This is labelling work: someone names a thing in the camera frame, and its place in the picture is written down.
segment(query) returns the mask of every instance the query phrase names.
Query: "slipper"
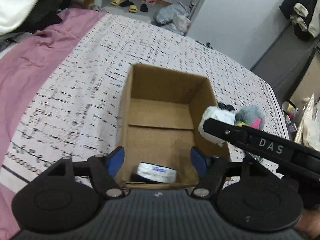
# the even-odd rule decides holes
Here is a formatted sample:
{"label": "slipper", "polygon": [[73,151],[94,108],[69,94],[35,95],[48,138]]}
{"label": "slipper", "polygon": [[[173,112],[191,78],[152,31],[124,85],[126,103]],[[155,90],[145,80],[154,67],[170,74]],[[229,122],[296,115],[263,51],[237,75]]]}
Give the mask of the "slipper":
{"label": "slipper", "polygon": [[143,4],[140,6],[140,11],[142,11],[142,12],[148,12],[148,5],[146,5],[145,3],[143,3]]}
{"label": "slipper", "polygon": [[134,13],[136,13],[136,12],[137,12],[137,7],[136,7],[134,4],[130,5],[130,7],[129,7],[129,12],[134,12]]}
{"label": "slipper", "polygon": [[120,7],[127,7],[134,4],[133,2],[130,2],[129,0],[125,0],[124,2],[120,3]]}
{"label": "slipper", "polygon": [[111,2],[111,5],[118,6],[120,3],[122,3],[121,0],[113,0],[113,1]]}

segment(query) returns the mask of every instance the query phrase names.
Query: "yellow slipper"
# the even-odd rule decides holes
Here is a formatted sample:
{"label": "yellow slipper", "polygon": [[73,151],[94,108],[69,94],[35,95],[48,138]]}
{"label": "yellow slipper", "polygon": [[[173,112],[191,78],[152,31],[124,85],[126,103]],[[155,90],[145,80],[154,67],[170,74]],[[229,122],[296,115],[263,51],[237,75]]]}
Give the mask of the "yellow slipper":
{"label": "yellow slipper", "polygon": [[111,2],[111,5],[118,6],[120,3],[122,3],[121,0],[113,0],[113,1]]}
{"label": "yellow slipper", "polygon": [[137,7],[133,4],[133,5],[130,5],[129,7],[129,12],[134,12],[136,13],[137,12]]}

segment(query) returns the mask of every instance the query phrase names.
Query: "open cardboard box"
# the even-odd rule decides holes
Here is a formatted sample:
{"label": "open cardboard box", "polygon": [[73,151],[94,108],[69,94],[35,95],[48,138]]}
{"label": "open cardboard box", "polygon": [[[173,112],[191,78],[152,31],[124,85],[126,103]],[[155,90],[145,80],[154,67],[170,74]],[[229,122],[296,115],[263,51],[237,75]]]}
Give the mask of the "open cardboard box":
{"label": "open cardboard box", "polygon": [[191,147],[208,156],[230,159],[228,146],[204,139],[198,126],[208,106],[216,106],[208,78],[143,64],[130,68],[119,109],[118,146],[125,157],[115,180],[130,182],[140,162],[154,163],[177,171],[172,184],[126,185],[128,188],[193,187],[199,176],[190,160]]}

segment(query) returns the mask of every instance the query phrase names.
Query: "printed script pattern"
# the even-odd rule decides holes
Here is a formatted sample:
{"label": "printed script pattern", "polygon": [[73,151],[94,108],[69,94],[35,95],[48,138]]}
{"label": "printed script pattern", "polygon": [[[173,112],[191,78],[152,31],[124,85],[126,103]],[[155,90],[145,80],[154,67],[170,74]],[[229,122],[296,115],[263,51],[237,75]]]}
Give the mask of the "printed script pattern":
{"label": "printed script pattern", "polygon": [[[127,70],[136,62],[207,76],[218,101],[236,110],[259,106],[266,115],[264,130],[287,137],[270,86],[240,64],[192,39],[107,14],[30,102],[4,166],[31,181],[63,156],[83,161],[91,155],[110,153],[115,147],[118,105]],[[233,161],[241,161],[242,150],[230,145],[230,153]],[[277,167],[266,160],[264,165],[272,171]],[[78,181],[87,183],[85,178]]]}

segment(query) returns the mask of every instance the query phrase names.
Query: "gray ribbed surface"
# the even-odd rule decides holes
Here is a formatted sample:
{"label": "gray ribbed surface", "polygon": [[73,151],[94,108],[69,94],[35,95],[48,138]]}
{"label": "gray ribbed surface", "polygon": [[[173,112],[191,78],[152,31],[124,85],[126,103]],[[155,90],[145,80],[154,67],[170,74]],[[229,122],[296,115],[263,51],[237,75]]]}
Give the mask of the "gray ribbed surface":
{"label": "gray ribbed surface", "polygon": [[43,236],[20,232],[14,240],[158,240],[158,239],[302,239],[293,229],[258,235],[228,225],[207,201],[185,190],[132,190],[124,199],[108,201],[100,214],[72,232]]}

